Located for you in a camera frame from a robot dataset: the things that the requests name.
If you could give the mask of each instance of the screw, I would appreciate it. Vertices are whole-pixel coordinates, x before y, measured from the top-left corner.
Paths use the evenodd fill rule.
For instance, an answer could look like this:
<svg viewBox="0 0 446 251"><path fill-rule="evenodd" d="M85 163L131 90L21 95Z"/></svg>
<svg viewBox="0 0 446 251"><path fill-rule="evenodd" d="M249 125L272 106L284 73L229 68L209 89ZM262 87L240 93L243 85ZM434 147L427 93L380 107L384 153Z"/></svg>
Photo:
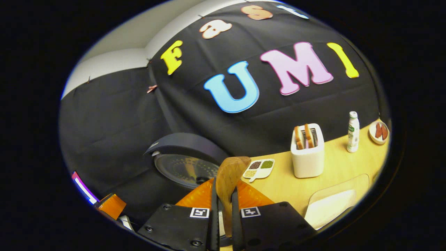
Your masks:
<svg viewBox="0 0 446 251"><path fill-rule="evenodd" d="M190 243L191 243L192 246L196 246L196 247L198 247L198 246L200 246L202 244L201 241L197 241L197 240L191 241Z"/></svg>

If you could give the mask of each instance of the yellow letter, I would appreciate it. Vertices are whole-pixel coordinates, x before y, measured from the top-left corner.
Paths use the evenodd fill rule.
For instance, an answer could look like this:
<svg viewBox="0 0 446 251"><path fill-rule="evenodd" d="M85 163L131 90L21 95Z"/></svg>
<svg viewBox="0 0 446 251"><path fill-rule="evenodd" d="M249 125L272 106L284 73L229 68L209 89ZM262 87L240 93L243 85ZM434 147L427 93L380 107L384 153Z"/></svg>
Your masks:
<svg viewBox="0 0 446 251"><path fill-rule="evenodd" d="M182 54L180 48L178 48L182 44L183 41L181 40L175 41L175 43L161 55L161 59L164 59L164 62L166 63L168 75L171 75L182 63L181 60L177 60Z"/></svg>
<svg viewBox="0 0 446 251"><path fill-rule="evenodd" d="M232 24L227 24L223 20L217 19L208 22L200 28L203 32L203 38L209 39L217 36L220 32L227 31L232 27Z"/></svg>
<svg viewBox="0 0 446 251"><path fill-rule="evenodd" d="M327 45L328 47L333 49L338 55L338 57L341 59L342 63L344 64L345 73L347 74L347 76L351 79L359 77L358 71L353 67L347 55L345 55L345 52L342 49L342 47L337 43L327 43Z"/></svg>

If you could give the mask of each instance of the black fabric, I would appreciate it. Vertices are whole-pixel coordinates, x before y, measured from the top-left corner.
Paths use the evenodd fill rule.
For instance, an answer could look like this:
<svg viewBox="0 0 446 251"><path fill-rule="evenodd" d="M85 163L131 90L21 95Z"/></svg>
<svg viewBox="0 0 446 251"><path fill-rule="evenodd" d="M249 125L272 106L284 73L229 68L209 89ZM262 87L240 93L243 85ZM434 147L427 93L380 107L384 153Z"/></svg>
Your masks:
<svg viewBox="0 0 446 251"><path fill-rule="evenodd" d="M256 21L240 8L258 5L274 17ZM86 186L102 198L113 192L127 206L124 213L139 224L161 203L175 204L188 191L167 180L142 155L157 139L174 132L201 135L229 155L259 156L289 151L297 125L317 123L324 140L347 134L349 112L359 115L361 128L388 114L385 96L368 61L334 30L313 17L299 18L276 7L277 3L235 4L197 20L170 39L152 58L148 68L107 74L68 93L60 106L60 143L64 159ZM199 29L221 19L233 26L212 39ZM176 40L182 65L167 75L164 53ZM325 84L299 84L297 93L284 96L279 79L260 55L277 49L295 58L293 45L309 42L334 79ZM336 53L326 43L338 43L348 55L358 78L350 79ZM247 61L260 96L240 113L222 111L203 85L217 74L235 99L244 96L237 77L227 68ZM150 85L157 84L151 93Z"/></svg>

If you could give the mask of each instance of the spice tray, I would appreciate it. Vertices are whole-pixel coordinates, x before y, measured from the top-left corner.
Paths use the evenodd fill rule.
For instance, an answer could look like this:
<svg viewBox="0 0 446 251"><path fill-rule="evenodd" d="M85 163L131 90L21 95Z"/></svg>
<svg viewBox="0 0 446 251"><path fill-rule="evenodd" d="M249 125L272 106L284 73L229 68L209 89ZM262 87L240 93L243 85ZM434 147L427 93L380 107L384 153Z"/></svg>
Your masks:
<svg viewBox="0 0 446 251"><path fill-rule="evenodd" d="M253 182L255 179L262 179L269 176L274 167L274 159L254 160L249 164L243 177Z"/></svg>

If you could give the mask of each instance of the foam letter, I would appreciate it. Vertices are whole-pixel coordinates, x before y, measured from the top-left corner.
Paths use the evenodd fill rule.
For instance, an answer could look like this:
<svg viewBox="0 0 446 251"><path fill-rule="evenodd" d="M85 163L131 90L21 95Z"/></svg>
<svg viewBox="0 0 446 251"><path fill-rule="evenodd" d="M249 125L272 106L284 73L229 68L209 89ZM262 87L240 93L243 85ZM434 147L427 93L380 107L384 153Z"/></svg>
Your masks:
<svg viewBox="0 0 446 251"><path fill-rule="evenodd" d="M257 5L242 7L242 12L248 14L248 17L254 20L262 20L273 17L273 14Z"/></svg>
<svg viewBox="0 0 446 251"><path fill-rule="evenodd" d="M247 70L248 63L241 61L228 68L228 73L235 74L245 89L245 96L235 100L226 88L223 74L218 74L204 84L211 92L217 105L227 113L239 113L253 106L259 99L259 88Z"/></svg>
<svg viewBox="0 0 446 251"><path fill-rule="evenodd" d="M311 80L315 84L323 84L333 80L332 74L319 60L310 43L299 42L294 44L294 53L296 54L296 60L278 50L270 50L260 56L262 61L268 62L273 67L279 77L282 83L280 89L282 95L290 95L299 91L299 85L291 80L289 74L293 75L306 87L310 85L308 70L311 71L313 75Z"/></svg>
<svg viewBox="0 0 446 251"><path fill-rule="evenodd" d="M299 14L299 13L297 13L295 10L293 10L293 9L291 9L291 8L285 7L285 6L283 6L283 5L278 5L277 7L280 8L280 9L284 9L284 10L286 10L286 11L288 11L288 12L290 12L290 13L292 13L292 14L298 16L298 17L308 19L307 16L304 16L304 15L302 15L302 14Z"/></svg>
<svg viewBox="0 0 446 251"><path fill-rule="evenodd" d="M217 19L208 22L200 28L203 32L203 38L209 39L217 36L220 32L227 31L232 27L232 24L227 24L223 20Z"/></svg>
<svg viewBox="0 0 446 251"><path fill-rule="evenodd" d="M164 59L164 62L166 63L168 75L171 75L182 63L181 60L177 60L177 58L182 55L180 48L178 48L182 44L183 41L181 40L175 41L175 43L161 55L161 59Z"/></svg>
<svg viewBox="0 0 446 251"><path fill-rule="evenodd" d="M348 59L347 55L345 55L342 47L337 43L327 43L327 45L328 47L333 49L338 57L341 59L342 63L344 64L345 73L347 74L347 76L351 79L359 77L358 71L355 69L355 67L353 67L353 64Z"/></svg>

